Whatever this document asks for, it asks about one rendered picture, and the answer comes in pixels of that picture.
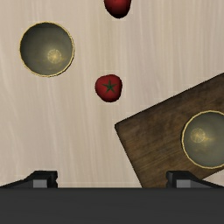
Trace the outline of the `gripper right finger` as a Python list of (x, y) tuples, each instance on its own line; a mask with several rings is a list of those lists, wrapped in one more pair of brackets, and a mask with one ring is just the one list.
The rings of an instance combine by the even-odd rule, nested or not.
[(199, 179), (189, 171), (168, 171), (166, 179), (167, 188), (221, 188), (221, 185)]

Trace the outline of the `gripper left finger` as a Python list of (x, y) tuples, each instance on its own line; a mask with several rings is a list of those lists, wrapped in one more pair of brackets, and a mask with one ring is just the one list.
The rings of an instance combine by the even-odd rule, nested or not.
[(1, 188), (57, 188), (57, 171), (34, 171), (24, 179), (1, 185)]

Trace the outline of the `grey porcelain bowl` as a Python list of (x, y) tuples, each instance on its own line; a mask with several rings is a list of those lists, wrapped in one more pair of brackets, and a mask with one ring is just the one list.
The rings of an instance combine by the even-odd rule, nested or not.
[(74, 52), (74, 40), (69, 31), (48, 21), (29, 27), (19, 42), (22, 63), (40, 77), (64, 73), (73, 62)]
[(186, 157), (198, 167), (223, 167), (224, 113), (207, 110), (192, 116), (182, 130), (181, 146)]

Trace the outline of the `brown wooden cutting board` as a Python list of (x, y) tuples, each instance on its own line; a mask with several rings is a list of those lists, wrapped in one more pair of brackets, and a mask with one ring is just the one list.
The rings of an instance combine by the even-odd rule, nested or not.
[(141, 187), (164, 188), (168, 171), (189, 171), (200, 179), (218, 171), (197, 166), (181, 147), (185, 124), (208, 110), (224, 112), (224, 73), (115, 125)]

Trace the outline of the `red tomato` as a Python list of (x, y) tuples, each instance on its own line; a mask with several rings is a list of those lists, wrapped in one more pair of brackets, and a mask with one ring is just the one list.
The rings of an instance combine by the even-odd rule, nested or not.
[(131, 0), (104, 0), (104, 6), (114, 18), (124, 18), (130, 11)]
[(121, 96), (122, 88), (122, 80), (114, 74), (101, 76), (94, 85), (95, 92), (105, 102), (117, 101)]

